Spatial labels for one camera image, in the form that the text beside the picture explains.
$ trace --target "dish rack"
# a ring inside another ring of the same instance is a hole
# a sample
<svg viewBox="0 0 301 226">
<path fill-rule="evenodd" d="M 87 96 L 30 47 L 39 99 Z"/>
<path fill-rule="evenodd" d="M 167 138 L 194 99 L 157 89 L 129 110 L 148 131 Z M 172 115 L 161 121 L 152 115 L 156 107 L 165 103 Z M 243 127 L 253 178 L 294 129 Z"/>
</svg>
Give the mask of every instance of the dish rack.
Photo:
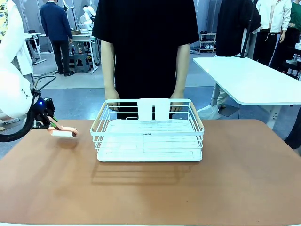
<svg viewBox="0 0 301 226">
<path fill-rule="evenodd" d="M 119 112 L 112 110 L 117 103 Z M 135 117 L 117 119 L 129 113 Z M 163 98 L 106 100 L 90 129 L 104 162 L 200 161 L 204 132 L 190 99 Z"/>
</svg>

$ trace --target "black shoe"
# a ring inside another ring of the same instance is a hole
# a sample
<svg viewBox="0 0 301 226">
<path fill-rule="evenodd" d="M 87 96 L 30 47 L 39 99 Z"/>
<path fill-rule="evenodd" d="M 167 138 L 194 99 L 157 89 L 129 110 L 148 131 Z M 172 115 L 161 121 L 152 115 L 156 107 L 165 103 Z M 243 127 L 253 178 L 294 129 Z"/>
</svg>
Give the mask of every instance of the black shoe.
<svg viewBox="0 0 301 226">
<path fill-rule="evenodd" d="M 68 76 L 71 76 L 71 75 L 74 75 L 73 71 L 70 71 L 68 74 L 65 74 L 65 77 L 68 77 Z"/>
</svg>

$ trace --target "plastic stool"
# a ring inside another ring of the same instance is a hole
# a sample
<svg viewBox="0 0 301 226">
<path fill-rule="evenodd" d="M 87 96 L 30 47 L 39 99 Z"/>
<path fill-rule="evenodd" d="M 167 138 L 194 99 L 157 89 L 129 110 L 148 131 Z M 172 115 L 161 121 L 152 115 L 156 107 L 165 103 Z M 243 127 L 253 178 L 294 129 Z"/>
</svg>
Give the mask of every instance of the plastic stool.
<svg viewBox="0 0 301 226">
<path fill-rule="evenodd" d="M 87 57 L 87 54 L 74 54 L 74 68 L 75 72 L 83 72 L 83 73 L 88 73 L 90 70 L 90 64 L 89 60 Z"/>
</svg>

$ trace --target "wooden tabletop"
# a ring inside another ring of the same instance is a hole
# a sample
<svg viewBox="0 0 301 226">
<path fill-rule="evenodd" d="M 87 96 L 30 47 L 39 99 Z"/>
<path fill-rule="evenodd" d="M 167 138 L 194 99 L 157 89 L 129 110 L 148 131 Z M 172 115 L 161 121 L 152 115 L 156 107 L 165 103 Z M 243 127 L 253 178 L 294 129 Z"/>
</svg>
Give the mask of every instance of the wooden tabletop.
<svg viewBox="0 0 301 226">
<path fill-rule="evenodd" d="M 293 225 L 301 158 L 264 123 L 204 121 L 203 160 L 100 163 L 89 134 L 33 130 L 0 161 L 0 222 L 108 225 Z"/>
</svg>

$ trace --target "hand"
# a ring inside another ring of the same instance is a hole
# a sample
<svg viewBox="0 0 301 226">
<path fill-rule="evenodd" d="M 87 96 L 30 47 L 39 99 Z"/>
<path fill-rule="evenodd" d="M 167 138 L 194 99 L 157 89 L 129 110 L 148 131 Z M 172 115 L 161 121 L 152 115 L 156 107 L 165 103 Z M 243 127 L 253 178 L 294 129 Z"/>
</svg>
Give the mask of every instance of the hand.
<svg viewBox="0 0 301 226">
<path fill-rule="evenodd" d="M 171 99 L 183 99 L 184 92 L 175 91 L 170 98 Z M 183 105 L 183 102 L 172 102 L 172 105 Z M 182 109 L 181 107 L 172 107 L 171 112 L 179 112 L 179 111 L 181 111 L 181 109 Z"/>
<path fill-rule="evenodd" d="M 112 89 L 105 89 L 105 99 L 106 100 L 118 100 L 120 99 L 118 92 L 112 88 Z M 109 107 L 111 110 L 114 110 L 118 112 L 118 106 L 120 106 L 120 103 L 109 103 Z"/>
<path fill-rule="evenodd" d="M 284 38 L 285 38 L 285 34 L 281 34 L 279 42 L 280 42 L 280 43 L 283 42 L 283 41 L 284 41 Z"/>
</svg>

